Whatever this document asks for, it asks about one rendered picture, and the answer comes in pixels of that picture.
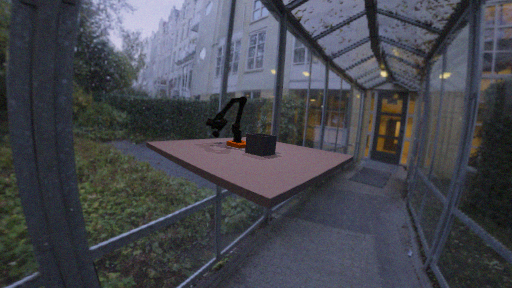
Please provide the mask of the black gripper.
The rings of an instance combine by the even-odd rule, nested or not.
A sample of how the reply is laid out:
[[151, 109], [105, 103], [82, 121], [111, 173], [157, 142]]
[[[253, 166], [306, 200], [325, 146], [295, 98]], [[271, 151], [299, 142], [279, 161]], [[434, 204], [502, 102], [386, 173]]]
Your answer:
[[[221, 131], [221, 129], [226, 125], [226, 123], [228, 122], [225, 118], [221, 119], [221, 122], [223, 122], [223, 125], [221, 126], [221, 128], [217, 128], [218, 130], [217, 131], [214, 131], [212, 133], [212, 135], [214, 135], [215, 137], [219, 137], [219, 132]], [[220, 130], [220, 131], [219, 131]]]

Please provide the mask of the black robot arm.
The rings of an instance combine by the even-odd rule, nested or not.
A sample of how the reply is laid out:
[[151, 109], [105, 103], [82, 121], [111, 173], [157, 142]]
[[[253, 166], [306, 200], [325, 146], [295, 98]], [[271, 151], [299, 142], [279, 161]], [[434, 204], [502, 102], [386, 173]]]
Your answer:
[[[241, 137], [241, 133], [242, 132], [239, 129], [240, 129], [240, 119], [241, 119], [242, 111], [243, 111], [243, 108], [244, 108], [244, 106], [245, 106], [245, 104], [247, 102], [246, 97], [242, 96], [240, 98], [232, 98], [231, 101], [227, 104], [227, 106], [219, 114], [216, 115], [216, 118], [214, 120], [208, 118], [207, 122], [206, 122], [206, 125], [211, 126], [212, 129], [214, 129], [214, 128], [216, 128], [216, 129], [217, 128], [221, 128], [221, 126], [223, 125], [223, 122], [221, 122], [219, 120], [223, 119], [225, 114], [229, 110], [229, 108], [234, 103], [238, 103], [238, 102], [239, 102], [239, 109], [238, 109], [238, 112], [237, 112], [235, 123], [232, 124], [232, 128], [231, 128], [232, 132], [234, 133], [234, 137], [233, 137], [233, 141], [232, 142], [236, 142], [236, 143], [242, 142], [241, 141], [241, 138], [242, 138]], [[217, 120], [217, 121], [215, 121], [215, 120]]]

